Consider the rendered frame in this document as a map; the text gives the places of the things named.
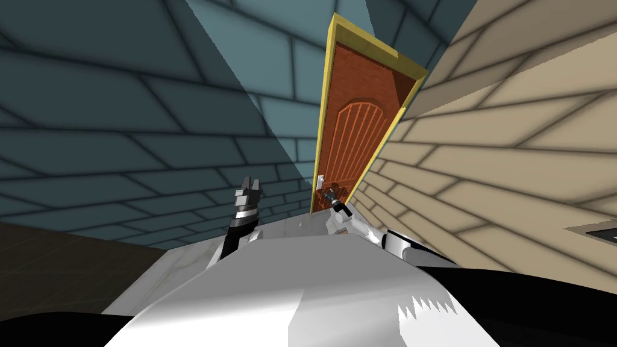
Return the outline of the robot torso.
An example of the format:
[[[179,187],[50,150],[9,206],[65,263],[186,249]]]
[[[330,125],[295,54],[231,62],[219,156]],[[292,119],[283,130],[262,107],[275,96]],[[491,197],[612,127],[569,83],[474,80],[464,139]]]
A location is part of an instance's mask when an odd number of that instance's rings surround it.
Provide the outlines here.
[[[323,217],[166,251],[106,309],[105,347],[499,347],[426,271]]]

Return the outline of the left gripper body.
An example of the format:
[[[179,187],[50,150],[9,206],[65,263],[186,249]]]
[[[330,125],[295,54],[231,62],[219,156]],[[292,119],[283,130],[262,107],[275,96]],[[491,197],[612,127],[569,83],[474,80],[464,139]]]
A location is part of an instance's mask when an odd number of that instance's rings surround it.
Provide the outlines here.
[[[235,191],[236,208],[256,209],[262,195],[261,189],[240,189]]]

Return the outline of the brown wooden door leaf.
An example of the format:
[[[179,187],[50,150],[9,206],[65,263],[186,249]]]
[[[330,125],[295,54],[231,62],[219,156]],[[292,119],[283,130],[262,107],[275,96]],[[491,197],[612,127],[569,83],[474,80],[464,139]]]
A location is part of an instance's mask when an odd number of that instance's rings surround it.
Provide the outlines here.
[[[337,43],[317,175],[346,202],[416,80]]]

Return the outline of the dark framed window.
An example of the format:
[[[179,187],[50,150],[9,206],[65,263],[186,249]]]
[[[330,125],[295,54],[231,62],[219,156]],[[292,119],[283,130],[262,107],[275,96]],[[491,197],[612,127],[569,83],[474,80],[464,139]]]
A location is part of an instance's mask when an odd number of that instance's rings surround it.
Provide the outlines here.
[[[598,222],[595,224],[580,225],[566,228],[576,234],[580,234],[603,243],[617,246],[617,219]]]

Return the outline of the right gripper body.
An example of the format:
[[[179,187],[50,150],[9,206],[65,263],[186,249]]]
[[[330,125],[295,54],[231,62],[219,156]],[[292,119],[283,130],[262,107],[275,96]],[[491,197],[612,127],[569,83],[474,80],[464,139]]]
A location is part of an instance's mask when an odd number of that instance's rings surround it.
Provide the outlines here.
[[[323,190],[322,195],[331,204],[333,210],[343,209],[343,203],[338,199],[334,189]]]

